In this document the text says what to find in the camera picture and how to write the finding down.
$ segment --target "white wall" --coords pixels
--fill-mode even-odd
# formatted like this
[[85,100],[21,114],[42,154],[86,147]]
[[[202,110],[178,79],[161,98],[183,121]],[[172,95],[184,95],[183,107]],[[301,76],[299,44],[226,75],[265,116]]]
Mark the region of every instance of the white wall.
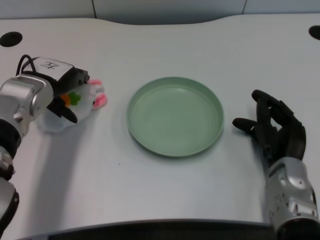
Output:
[[244,14],[320,13],[320,0],[247,0]]
[[320,13],[320,0],[0,0],[0,19],[94,18],[190,24],[260,13]]
[[246,0],[93,0],[96,16],[117,23],[191,24],[242,13]]
[[92,0],[0,0],[0,19],[94,18]]

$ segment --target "green object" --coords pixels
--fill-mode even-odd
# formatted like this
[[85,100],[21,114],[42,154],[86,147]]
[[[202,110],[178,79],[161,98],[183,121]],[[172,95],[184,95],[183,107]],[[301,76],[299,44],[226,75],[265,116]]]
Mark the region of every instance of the green object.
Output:
[[141,87],[129,103],[126,121],[145,148],[169,157],[186,157],[210,147],[221,135],[224,111],[201,83],[164,77]]
[[81,100],[81,96],[74,91],[69,92],[68,96],[70,97],[70,104],[72,106],[76,106],[78,102]]

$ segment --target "robotic arm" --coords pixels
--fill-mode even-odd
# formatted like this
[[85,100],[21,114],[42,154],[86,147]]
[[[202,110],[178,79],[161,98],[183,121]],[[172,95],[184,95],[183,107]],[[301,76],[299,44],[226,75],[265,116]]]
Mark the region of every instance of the robotic arm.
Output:
[[[266,206],[279,240],[319,240],[320,221],[314,190],[302,159],[306,131],[282,102],[255,90],[257,121],[236,118],[233,125],[251,135],[262,147],[268,164]],[[271,125],[273,118],[282,128]]]
[[[25,58],[28,61],[22,66]],[[9,180],[15,173],[13,158],[29,131],[30,122],[48,108],[76,123],[77,117],[59,96],[88,80],[87,71],[71,64],[24,55],[16,77],[0,87],[0,237],[18,208],[19,194]]]
[[[89,80],[88,72],[50,58],[22,56],[16,77],[0,87],[0,237],[19,204],[9,182],[15,173],[13,158],[29,131],[29,124],[46,108],[77,122],[59,97]],[[236,118],[233,125],[251,135],[262,147],[268,163],[266,204],[279,240],[320,239],[320,221],[314,190],[302,162],[306,131],[294,113],[272,96],[255,90],[257,121]],[[271,125],[273,118],[282,128]]]

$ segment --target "orange object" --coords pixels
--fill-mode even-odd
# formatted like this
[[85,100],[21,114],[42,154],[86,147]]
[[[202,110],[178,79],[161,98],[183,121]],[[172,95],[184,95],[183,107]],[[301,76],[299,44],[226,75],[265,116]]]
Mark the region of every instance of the orange object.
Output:
[[68,107],[71,104],[71,98],[69,97],[68,94],[63,94],[60,97],[64,101],[64,104],[65,104],[66,107]]

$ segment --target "white table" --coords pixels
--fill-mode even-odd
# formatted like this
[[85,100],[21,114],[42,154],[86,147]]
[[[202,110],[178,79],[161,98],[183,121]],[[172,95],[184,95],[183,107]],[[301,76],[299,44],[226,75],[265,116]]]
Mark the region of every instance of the white table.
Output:
[[[71,63],[104,83],[109,102],[60,135],[33,124],[14,159],[20,194],[4,240],[153,219],[265,222],[264,175],[252,140],[232,126],[255,118],[255,89],[283,100],[306,126],[304,162],[320,194],[320,14],[241,15],[190,25],[123,25],[97,19],[1,20],[1,81],[23,54]],[[143,84],[197,80],[220,98],[225,127],[210,150],[167,159],[130,137],[126,108]]]

